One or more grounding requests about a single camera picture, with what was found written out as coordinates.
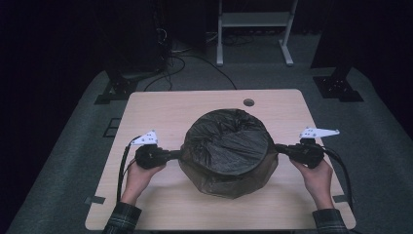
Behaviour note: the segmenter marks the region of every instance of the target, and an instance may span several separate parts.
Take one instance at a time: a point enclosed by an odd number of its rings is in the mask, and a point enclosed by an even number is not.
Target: black cable on floor
[[[219,73],[221,73],[222,75],[224,75],[232,84],[232,86],[234,87],[234,90],[237,90],[237,87],[235,86],[234,82],[231,80],[231,78],[225,74],[224,72],[222,72],[218,67],[216,67],[214,64],[212,64],[210,61],[206,60],[205,58],[202,57],[197,57],[197,56],[181,56],[181,57],[192,57],[192,58],[196,58],[196,59],[200,59],[203,60],[204,62],[208,63],[209,65],[211,65],[213,68],[215,68],[217,71],[219,71]]]

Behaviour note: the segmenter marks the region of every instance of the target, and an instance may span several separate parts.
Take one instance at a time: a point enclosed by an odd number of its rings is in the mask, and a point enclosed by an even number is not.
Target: wooden table
[[[244,105],[251,98],[254,105]],[[155,130],[158,145],[179,149],[192,124],[211,110],[243,109],[266,126],[275,143],[295,144],[299,134],[315,123],[301,93],[297,90],[243,90],[134,93],[126,107],[118,133],[102,173],[97,197],[92,203],[86,226],[102,230],[116,205],[119,166],[125,146],[137,136]],[[137,146],[132,147],[129,162]],[[284,230],[315,228],[314,201],[303,178],[280,155],[280,162],[268,183],[252,194],[235,200],[203,194],[180,170],[177,161],[156,174],[136,204],[143,209],[138,229],[144,230]],[[332,196],[343,195],[333,174]],[[348,203],[336,203],[348,228],[356,226]]]

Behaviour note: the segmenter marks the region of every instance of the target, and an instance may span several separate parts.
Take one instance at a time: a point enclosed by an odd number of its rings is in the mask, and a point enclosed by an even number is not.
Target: handheld controller
[[[136,149],[134,159],[136,164],[143,169],[151,169],[164,165],[171,159],[178,159],[180,150],[164,150],[157,144],[145,144]]]
[[[318,166],[324,158],[324,149],[316,144],[313,138],[302,138],[300,143],[295,145],[275,144],[275,147],[279,153],[306,165],[309,169]]]

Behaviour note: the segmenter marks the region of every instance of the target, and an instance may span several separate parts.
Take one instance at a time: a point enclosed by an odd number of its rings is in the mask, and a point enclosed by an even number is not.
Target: wrist
[[[316,203],[317,210],[334,209],[331,197],[315,198],[314,201]]]
[[[134,194],[130,193],[128,191],[125,191],[124,194],[121,197],[121,202],[127,203],[129,205],[135,206],[137,198],[139,197],[140,194]]]

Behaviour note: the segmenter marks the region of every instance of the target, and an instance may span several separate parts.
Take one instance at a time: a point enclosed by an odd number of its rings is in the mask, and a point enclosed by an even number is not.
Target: plaid shirt sleeve
[[[349,233],[340,211],[336,209],[325,209],[313,212],[319,234],[343,234]]]
[[[128,234],[132,233],[139,219],[141,209],[126,203],[119,202],[102,233],[104,234]]]

